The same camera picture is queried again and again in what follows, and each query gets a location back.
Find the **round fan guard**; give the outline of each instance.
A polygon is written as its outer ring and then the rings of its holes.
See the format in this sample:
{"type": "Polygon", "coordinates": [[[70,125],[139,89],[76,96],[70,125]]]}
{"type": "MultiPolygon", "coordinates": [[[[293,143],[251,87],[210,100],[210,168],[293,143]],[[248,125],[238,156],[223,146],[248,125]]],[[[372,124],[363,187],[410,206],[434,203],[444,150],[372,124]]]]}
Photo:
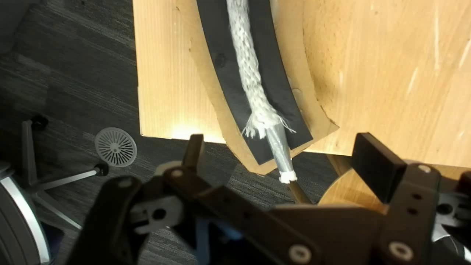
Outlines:
{"type": "Polygon", "coordinates": [[[120,128],[104,128],[94,139],[94,147],[107,165],[123,168],[134,164],[137,146],[134,139],[120,128]]]}

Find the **braided rope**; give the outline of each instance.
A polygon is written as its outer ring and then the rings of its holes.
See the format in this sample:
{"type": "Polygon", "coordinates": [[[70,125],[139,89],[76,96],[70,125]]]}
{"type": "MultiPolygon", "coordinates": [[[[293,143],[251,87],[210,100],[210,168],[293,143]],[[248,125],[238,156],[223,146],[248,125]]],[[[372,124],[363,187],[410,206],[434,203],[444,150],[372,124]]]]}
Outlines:
{"type": "Polygon", "coordinates": [[[262,77],[259,72],[259,61],[253,49],[247,0],[226,0],[226,9],[229,16],[232,43],[237,55],[241,87],[251,109],[242,134],[253,139],[257,133],[259,139],[265,139],[266,128],[276,124],[282,124],[287,130],[294,133],[287,127],[285,121],[269,105],[265,96],[262,77]]]}

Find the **black rubber strip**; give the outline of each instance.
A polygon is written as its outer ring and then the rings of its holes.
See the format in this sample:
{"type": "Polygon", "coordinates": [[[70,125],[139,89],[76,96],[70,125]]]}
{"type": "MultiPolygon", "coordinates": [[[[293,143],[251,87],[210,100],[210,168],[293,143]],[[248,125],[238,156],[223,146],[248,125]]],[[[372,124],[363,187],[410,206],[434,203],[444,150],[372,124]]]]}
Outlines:
{"type": "MultiPolygon", "coordinates": [[[[225,0],[198,0],[198,12],[207,49],[223,90],[225,100],[241,131],[250,115],[250,106],[241,89],[235,50],[231,40],[225,0]]],[[[278,41],[272,24],[269,0],[250,0],[250,30],[260,64],[260,75],[269,103],[285,119],[295,134],[287,133],[290,149],[312,140],[312,136],[295,105],[291,87],[284,72],[278,41]]],[[[244,137],[259,164],[272,159],[268,142],[244,137]]]]}

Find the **screw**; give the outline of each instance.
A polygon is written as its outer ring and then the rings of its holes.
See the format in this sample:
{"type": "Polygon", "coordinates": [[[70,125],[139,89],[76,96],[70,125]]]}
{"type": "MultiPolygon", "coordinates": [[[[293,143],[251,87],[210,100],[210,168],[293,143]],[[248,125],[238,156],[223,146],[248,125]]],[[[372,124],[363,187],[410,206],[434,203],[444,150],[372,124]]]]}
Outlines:
{"type": "Polygon", "coordinates": [[[173,177],[173,178],[179,178],[179,177],[182,177],[182,171],[181,171],[181,170],[175,170],[175,171],[172,171],[172,177],[173,177]]]}
{"type": "Polygon", "coordinates": [[[131,186],[132,186],[132,178],[125,178],[125,180],[117,183],[117,187],[120,187],[120,189],[128,189],[131,186]]]}
{"type": "Polygon", "coordinates": [[[388,250],[391,252],[391,255],[400,261],[409,262],[413,259],[413,252],[412,249],[401,243],[401,242],[391,242],[388,243],[388,250]]]}
{"type": "Polygon", "coordinates": [[[431,168],[428,165],[418,165],[418,170],[424,171],[425,174],[431,172],[431,168]]]}
{"type": "Polygon", "coordinates": [[[294,264],[307,264],[312,258],[309,248],[304,245],[293,245],[288,250],[288,255],[294,264]]]}

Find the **bolt hole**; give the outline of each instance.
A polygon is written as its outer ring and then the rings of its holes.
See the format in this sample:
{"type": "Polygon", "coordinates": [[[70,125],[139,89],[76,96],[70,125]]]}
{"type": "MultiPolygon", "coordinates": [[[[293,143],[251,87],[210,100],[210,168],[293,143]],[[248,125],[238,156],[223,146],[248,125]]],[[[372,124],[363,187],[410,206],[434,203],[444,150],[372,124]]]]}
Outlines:
{"type": "Polygon", "coordinates": [[[413,209],[413,208],[409,208],[407,212],[409,212],[410,215],[416,215],[416,214],[418,214],[418,211],[413,209]]]}
{"type": "Polygon", "coordinates": [[[400,255],[407,253],[407,250],[406,250],[404,248],[397,248],[396,250],[397,250],[397,253],[400,253],[400,255]]]}
{"type": "Polygon", "coordinates": [[[244,211],[242,217],[244,217],[244,220],[250,220],[251,218],[251,212],[244,211]]]}
{"type": "Polygon", "coordinates": [[[447,205],[447,203],[441,203],[441,205],[437,206],[437,212],[440,215],[449,215],[449,214],[453,212],[453,208],[450,205],[447,205]]]}
{"type": "Polygon", "coordinates": [[[163,220],[164,215],[166,215],[164,209],[156,209],[156,211],[153,211],[151,218],[159,221],[159,220],[163,220]]]}
{"type": "Polygon", "coordinates": [[[412,197],[413,197],[415,200],[421,200],[421,199],[422,199],[422,196],[421,196],[421,195],[416,195],[416,193],[413,193],[412,197]]]}

